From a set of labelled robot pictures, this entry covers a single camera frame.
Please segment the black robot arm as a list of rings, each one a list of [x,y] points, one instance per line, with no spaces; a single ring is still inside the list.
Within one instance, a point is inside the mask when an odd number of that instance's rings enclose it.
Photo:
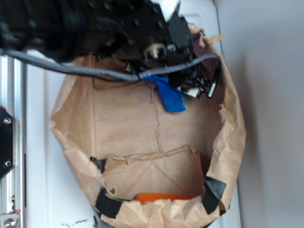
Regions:
[[[0,53],[66,74],[109,82],[167,77],[193,97],[212,97],[220,66],[200,70],[216,54],[194,53],[194,36],[179,1],[3,0]]]

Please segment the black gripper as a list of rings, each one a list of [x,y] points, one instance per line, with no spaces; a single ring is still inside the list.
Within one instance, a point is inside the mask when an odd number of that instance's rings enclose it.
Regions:
[[[123,60],[142,68],[172,66],[192,60],[193,39],[179,0],[125,0]],[[214,83],[200,70],[169,74],[169,85],[188,96],[212,98]]]

